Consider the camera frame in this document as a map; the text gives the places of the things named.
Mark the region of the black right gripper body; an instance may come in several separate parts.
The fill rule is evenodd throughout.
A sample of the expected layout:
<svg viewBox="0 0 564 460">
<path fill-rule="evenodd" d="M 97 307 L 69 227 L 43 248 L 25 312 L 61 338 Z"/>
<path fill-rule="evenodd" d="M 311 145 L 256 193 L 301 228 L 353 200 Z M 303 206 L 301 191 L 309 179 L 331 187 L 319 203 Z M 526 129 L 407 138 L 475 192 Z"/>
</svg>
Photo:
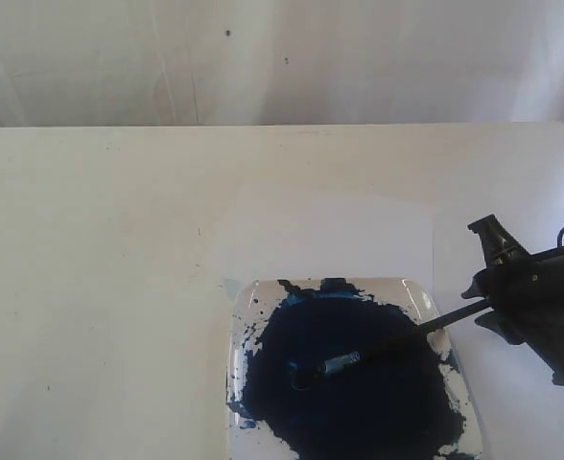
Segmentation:
<svg viewBox="0 0 564 460">
<path fill-rule="evenodd" d="M 564 246 L 487 267 L 503 270 L 502 330 L 492 332 L 528 344 L 552 369 L 552 383 L 564 386 Z"/>
</svg>

